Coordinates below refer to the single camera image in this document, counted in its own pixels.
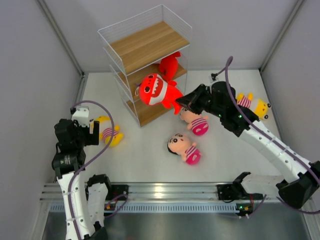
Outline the pink bald baby doll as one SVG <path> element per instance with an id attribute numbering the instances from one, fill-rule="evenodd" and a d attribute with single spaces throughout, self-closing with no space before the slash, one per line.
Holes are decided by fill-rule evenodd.
<path id="1" fill-rule="evenodd" d="M 195 114 L 183 107 L 180 111 L 180 119 L 187 123 L 187 129 L 196 136 L 203 136 L 209 130 L 208 116 Z"/>

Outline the red shark plush toy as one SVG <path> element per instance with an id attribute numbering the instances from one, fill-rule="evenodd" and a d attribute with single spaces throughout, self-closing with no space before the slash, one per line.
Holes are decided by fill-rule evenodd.
<path id="1" fill-rule="evenodd" d="M 136 85 L 135 95 L 139 96 L 145 105 L 162 104 L 166 109 L 173 108 L 175 115 L 178 115 L 182 108 L 176 99 L 184 96 L 174 80 L 165 81 L 158 73 L 145 76 L 142 82 Z"/>

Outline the pink black-haired boy doll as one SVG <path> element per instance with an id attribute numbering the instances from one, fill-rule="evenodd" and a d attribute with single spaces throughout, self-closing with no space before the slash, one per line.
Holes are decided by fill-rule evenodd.
<path id="1" fill-rule="evenodd" d="M 182 133 L 174 134 L 167 141 L 167 149 L 170 153 L 181 157 L 182 161 L 188 165 L 196 165 L 202 158 L 200 150 L 195 142 Z"/>

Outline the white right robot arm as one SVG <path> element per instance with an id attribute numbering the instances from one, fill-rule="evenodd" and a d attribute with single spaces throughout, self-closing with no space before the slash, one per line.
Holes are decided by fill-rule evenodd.
<path id="1" fill-rule="evenodd" d="M 195 114 L 207 112 L 218 117 L 226 130 L 254 147 L 280 172 L 279 176 L 242 173 L 233 186 L 238 198 L 244 199 L 251 193 L 270 195 L 300 210 L 319 189 L 319 161 L 311 162 L 295 153 L 255 113 L 237 105 L 235 90 L 229 83 L 200 84 L 176 102 Z"/>

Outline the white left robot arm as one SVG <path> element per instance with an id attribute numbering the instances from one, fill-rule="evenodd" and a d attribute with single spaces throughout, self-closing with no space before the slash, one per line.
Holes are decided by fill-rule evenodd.
<path id="1" fill-rule="evenodd" d="M 57 137 L 52 169 L 60 186 L 66 217 L 67 240 L 106 240 L 104 203 L 113 194 L 105 174 L 85 181 L 85 146 L 97 146 L 99 122 L 81 125 L 77 120 L 60 119 L 54 126 Z"/>

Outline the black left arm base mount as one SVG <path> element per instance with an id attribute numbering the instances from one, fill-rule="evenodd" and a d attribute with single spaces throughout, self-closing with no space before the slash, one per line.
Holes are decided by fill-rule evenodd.
<path id="1" fill-rule="evenodd" d="M 129 193 L 129 185 L 127 184 L 113 184 L 111 186 L 108 186 L 107 189 L 107 201 L 110 201 L 119 195 L 127 195 Z"/>

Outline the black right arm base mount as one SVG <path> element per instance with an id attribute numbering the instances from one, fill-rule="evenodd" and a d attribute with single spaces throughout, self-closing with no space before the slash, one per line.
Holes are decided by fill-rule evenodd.
<path id="1" fill-rule="evenodd" d="M 254 200 L 254 196 L 247 193 L 241 185 L 229 183 L 218 184 L 216 187 L 218 199 L 225 203 L 232 203 L 237 200 Z"/>

